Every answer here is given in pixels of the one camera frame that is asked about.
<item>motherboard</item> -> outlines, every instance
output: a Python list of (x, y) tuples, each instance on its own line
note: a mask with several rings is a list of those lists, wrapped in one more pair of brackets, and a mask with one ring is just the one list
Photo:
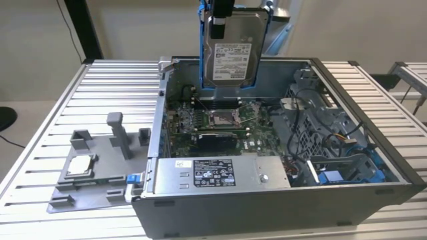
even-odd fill
[(167, 111), (171, 157), (283, 156), (261, 101), (176, 102)]

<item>warning label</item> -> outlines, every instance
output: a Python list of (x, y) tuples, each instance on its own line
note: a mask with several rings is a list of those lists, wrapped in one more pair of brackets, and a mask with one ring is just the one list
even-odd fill
[(251, 43), (216, 43), (213, 80), (244, 80), (248, 70)]
[(193, 185), (197, 188), (236, 186), (232, 160), (195, 160)]

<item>barcode sticker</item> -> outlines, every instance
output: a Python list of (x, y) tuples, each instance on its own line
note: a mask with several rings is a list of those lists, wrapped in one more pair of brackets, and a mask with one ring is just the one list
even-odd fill
[(192, 162), (191, 160), (176, 160), (175, 161), (175, 167), (176, 168), (191, 168), (192, 167)]
[(247, 77), (251, 43), (216, 43), (213, 80), (244, 80)]

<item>gray plastic shroud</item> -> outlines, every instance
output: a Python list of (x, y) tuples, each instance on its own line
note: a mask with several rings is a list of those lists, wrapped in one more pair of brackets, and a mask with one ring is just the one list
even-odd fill
[[(48, 213), (129, 204), (124, 197), (127, 175), (145, 170), (151, 129), (141, 128), (137, 133), (127, 133), (121, 122), (121, 112), (111, 112), (107, 124), (112, 135), (91, 136), (88, 130), (73, 131), (71, 150), (48, 202)], [(89, 162), (83, 164), (87, 170), (71, 174), (71, 162), (77, 156), (89, 158)]]

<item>aluminum slatted table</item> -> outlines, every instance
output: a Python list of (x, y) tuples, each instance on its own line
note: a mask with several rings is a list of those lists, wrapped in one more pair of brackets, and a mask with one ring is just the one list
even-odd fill
[[(427, 181), (427, 129), (359, 66), (324, 62), (390, 142)], [(145, 239), (132, 206), (47, 213), (73, 130), (111, 134), (109, 112), (123, 112), (128, 132), (151, 127), (156, 61), (96, 60), (80, 67), (0, 185), (0, 239)], [(208, 239), (427, 239), (427, 191), (384, 207), (360, 225), (224, 235)]]
[(398, 61), (388, 73), (396, 74), (420, 95), (427, 97), (427, 62)]

